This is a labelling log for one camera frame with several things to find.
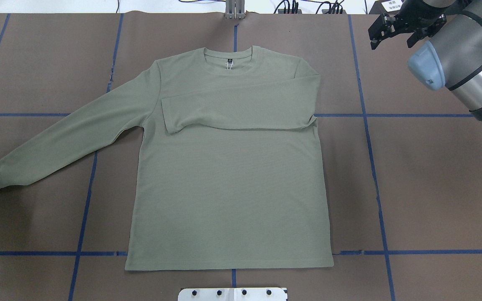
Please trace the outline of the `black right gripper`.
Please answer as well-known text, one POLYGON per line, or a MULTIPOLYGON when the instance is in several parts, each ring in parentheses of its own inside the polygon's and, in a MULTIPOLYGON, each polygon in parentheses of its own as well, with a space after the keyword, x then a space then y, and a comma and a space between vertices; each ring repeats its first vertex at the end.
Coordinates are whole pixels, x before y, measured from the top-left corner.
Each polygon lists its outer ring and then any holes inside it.
POLYGON ((371 49, 394 36, 410 33, 408 48, 424 38, 432 38, 447 23, 444 12, 446 0, 403 0, 400 11, 394 16, 383 13, 368 29, 371 49))

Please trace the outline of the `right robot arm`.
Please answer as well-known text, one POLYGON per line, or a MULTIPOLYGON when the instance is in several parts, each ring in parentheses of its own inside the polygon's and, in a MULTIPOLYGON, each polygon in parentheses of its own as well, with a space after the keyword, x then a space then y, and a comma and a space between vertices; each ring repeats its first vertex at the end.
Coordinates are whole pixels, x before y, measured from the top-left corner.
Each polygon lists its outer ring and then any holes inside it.
POLYGON ((409 33, 407 46, 428 38, 407 62, 410 72, 432 91, 451 91, 482 122, 482 0, 473 0, 448 21, 452 0, 403 0, 398 14, 383 13, 368 29, 372 49, 409 33))

